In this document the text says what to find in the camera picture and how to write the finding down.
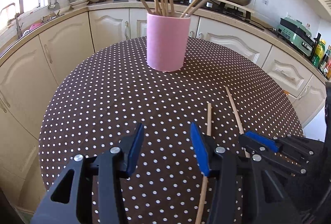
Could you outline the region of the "wooden chopstick five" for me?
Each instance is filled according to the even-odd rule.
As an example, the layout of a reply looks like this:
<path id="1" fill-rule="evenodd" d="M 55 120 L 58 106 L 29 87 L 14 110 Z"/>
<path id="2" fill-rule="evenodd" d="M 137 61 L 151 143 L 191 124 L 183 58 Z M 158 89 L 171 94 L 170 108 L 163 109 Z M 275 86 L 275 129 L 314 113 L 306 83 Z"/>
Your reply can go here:
<path id="1" fill-rule="evenodd" d="M 225 90 L 227 92 L 227 95 L 228 95 L 228 98 L 229 98 L 229 101 L 230 101 L 230 104 L 231 104 L 232 111 L 235 115 L 235 119 L 236 119 L 236 123 L 237 123 L 238 129 L 239 129 L 239 133 L 242 135 L 242 134 L 244 134 L 244 129 L 243 129 L 243 126 L 242 126 L 242 123 L 241 123 L 241 120 L 240 120 L 239 113 L 236 109 L 235 102 L 234 102 L 234 100 L 232 98 L 232 95 L 231 95 L 231 93 L 230 93 L 227 86 L 225 86 Z"/>

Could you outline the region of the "wooden chopstick ten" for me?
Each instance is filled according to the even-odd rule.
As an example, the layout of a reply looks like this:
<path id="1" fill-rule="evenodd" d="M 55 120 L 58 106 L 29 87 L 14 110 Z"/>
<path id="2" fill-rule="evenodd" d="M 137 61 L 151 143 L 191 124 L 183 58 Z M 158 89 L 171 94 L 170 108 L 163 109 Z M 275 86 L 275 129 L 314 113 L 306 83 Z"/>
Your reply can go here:
<path id="1" fill-rule="evenodd" d="M 206 134 L 208 136 L 211 136 L 211 111 L 212 111 L 212 105 L 211 105 L 211 103 L 208 102 L 207 103 L 207 129 L 206 129 Z M 208 178 L 206 176 L 203 176 L 195 224 L 200 224 L 201 220 L 202 220 L 205 198 L 206 198 L 207 184 L 208 184 Z"/>

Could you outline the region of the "brown polka dot tablecloth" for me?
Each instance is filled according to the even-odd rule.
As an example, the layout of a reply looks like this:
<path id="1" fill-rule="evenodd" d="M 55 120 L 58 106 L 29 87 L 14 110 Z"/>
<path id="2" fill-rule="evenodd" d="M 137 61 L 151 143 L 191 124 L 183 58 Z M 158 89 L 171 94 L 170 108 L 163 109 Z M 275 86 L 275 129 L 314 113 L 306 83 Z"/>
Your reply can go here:
<path id="1" fill-rule="evenodd" d="M 135 173 L 121 182 L 129 223 L 194 223 L 203 176 L 190 125 L 238 156 L 235 101 L 245 130 L 274 137 L 302 136 L 302 125 L 281 87 L 237 52 L 190 38 L 183 67 L 162 73 L 146 63 L 146 39 L 109 46 L 63 80 L 46 109 L 39 163 L 49 188 L 77 154 L 96 156 L 143 123 L 145 138 Z"/>

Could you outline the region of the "green electric cooker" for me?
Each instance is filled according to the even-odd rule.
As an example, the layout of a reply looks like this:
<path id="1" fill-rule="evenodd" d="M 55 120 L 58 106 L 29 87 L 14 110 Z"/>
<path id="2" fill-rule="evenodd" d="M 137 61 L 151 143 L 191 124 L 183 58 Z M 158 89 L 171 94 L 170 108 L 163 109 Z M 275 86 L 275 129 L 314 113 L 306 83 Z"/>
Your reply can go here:
<path id="1" fill-rule="evenodd" d="M 306 57 L 311 56 L 315 41 L 311 38 L 311 32 L 300 21 L 289 17 L 281 18 L 277 33 Z"/>

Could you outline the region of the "pink cylindrical cup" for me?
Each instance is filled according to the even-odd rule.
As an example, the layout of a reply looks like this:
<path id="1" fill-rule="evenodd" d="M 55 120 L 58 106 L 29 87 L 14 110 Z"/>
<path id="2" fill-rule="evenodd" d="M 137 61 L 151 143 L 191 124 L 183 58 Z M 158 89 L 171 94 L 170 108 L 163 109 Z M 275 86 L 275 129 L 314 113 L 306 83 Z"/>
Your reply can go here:
<path id="1" fill-rule="evenodd" d="M 157 71 L 173 72 L 184 64 L 191 18 L 147 15 L 146 63 Z"/>

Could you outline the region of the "chrome sink faucet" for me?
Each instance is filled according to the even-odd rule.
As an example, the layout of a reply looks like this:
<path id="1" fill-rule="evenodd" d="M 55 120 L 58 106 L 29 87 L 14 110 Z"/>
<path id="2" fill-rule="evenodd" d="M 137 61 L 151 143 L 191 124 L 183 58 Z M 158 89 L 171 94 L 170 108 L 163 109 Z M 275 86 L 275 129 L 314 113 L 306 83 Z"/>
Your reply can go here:
<path id="1" fill-rule="evenodd" d="M 14 2 L 12 2 L 11 4 L 8 4 L 7 6 L 5 6 L 4 8 L 1 9 L 1 13 L 3 13 L 6 9 L 8 9 L 11 6 L 16 6 L 16 4 Z M 16 26 L 16 35 L 17 35 L 17 39 L 21 39 L 23 36 L 22 33 L 22 24 L 20 24 L 20 22 L 18 21 L 19 16 L 21 15 L 21 13 L 15 13 L 14 17 L 12 19 L 9 19 L 7 21 L 7 26 L 9 27 L 12 22 L 15 22 L 15 26 Z"/>

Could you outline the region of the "black gas stove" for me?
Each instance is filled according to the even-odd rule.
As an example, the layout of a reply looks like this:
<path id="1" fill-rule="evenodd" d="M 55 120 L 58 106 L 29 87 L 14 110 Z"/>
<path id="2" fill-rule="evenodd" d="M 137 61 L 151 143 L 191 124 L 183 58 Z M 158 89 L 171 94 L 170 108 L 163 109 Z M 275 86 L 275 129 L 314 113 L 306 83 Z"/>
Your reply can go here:
<path id="1" fill-rule="evenodd" d="M 194 0 L 173 0 L 177 5 L 189 6 Z M 265 30 L 260 22 L 257 22 L 252 19 L 253 11 L 245 6 L 239 5 L 234 1 L 229 0 L 208 0 L 200 8 L 209 10 L 211 12 L 216 12 L 235 18 L 241 22 L 252 25 L 255 28 L 258 28 L 262 31 Z"/>

